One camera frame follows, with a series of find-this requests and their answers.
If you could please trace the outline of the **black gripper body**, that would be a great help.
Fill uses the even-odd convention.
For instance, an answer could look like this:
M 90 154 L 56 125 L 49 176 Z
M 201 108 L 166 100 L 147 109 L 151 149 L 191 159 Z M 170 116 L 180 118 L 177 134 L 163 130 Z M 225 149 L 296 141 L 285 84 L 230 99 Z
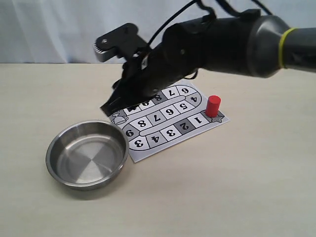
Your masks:
M 161 47 L 125 62 L 122 69 L 121 79 L 113 84 L 115 104 L 141 104 L 188 75 L 194 79 L 198 73 L 196 68 L 177 69 L 169 64 Z

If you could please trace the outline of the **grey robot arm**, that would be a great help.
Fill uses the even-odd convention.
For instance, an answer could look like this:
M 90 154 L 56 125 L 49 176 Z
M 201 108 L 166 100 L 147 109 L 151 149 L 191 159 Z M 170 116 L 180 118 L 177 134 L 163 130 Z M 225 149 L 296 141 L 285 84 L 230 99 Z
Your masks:
M 291 28 L 277 16 L 202 17 L 168 27 L 155 47 L 132 23 L 99 37 L 94 44 L 101 62 L 125 59 L 121 78 L 101 106 L 107 116 L 154 98 L 199 69 L 268 78 L 281 69 L 316 70 L 315 28 Z

